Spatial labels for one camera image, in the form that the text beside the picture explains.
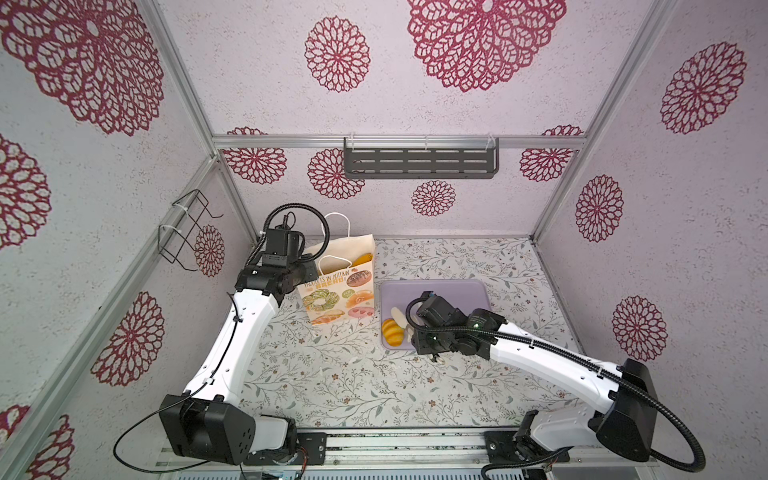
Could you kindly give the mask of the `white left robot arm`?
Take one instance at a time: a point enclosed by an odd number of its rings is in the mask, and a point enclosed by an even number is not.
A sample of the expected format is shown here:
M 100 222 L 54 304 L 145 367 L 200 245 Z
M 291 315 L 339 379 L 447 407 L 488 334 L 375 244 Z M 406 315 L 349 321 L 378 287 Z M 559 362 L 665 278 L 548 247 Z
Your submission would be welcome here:
M 239 272 L 220 333 L 180 395 L 168 394 L 159 418 L 173 452 L 229 465 L 262 455 L 283 463 L 298 451 L 293 420 L 252 415 L 239 406 L 247 365 L 285 296 L 317 279 L 305 237 L 286 226 L 271 228 L 265 248 Z

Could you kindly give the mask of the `printed paper bread bag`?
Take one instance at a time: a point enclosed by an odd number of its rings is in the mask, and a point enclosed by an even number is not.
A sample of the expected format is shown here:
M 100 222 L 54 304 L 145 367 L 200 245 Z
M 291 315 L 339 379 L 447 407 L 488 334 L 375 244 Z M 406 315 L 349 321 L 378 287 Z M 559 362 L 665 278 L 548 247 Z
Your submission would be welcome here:
M 332 216 L 346 221 L 346 235 L 332 239 L 323 254 L 314 261 L 318 279 L 298 287 L 302 305 L 312 325 L 358 321 L 375 313 L 374 236 L 352 236 L 349 218 L 340 212 L 330 212 L 325 218 Z M 371 262 L 352 267 L 358 257 L 367 253 L 373 254 Z

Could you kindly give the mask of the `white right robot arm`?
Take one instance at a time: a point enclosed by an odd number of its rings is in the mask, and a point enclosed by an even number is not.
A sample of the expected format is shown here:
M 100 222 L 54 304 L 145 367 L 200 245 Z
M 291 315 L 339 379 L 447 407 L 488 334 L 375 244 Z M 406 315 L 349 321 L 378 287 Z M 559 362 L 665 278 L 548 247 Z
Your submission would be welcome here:
M 508 460 L 547 460 L 566 447 L 581 446 L 602 446 L 635 462 L 649 460 L 656 411 L 608 377 L 616 374 L 651 394 L 648 372 L 638 363 L 620 366 L 562 349 L 487 309 L 465 314 L 432 291 L 411 301 L 405 318 L 415 330 L 412 343 L 420 355 L 460 353 L 492 360 L 580 399 L 576 407 L 526 413 L 511 439 Z

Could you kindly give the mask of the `small striped croissant bun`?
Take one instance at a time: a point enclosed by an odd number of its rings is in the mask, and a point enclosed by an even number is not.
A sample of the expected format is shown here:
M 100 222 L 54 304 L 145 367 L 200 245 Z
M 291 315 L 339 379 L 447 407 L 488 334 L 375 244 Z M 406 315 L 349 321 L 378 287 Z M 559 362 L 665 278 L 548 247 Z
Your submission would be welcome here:
M 387 319 L 381 325 L 384 341 L 390 347 L 400 347 L 405 340 L 405 330 L 394 319 Z

